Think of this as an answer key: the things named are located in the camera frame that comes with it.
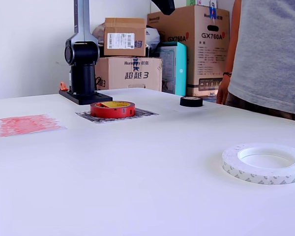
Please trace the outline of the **person's right hand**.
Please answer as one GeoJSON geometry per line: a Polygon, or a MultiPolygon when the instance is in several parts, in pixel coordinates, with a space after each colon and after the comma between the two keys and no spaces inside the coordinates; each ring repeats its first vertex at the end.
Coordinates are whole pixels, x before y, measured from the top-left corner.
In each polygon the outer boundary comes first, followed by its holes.
{"type": "Polygon", "coordinates": [[[223,79],[221,81],[221,84],[219,85],[216,103],[225,105],[226,99],[228,96],[228,86],[230,84],[231,77],[227,74],[223,75],[223,79]]]}

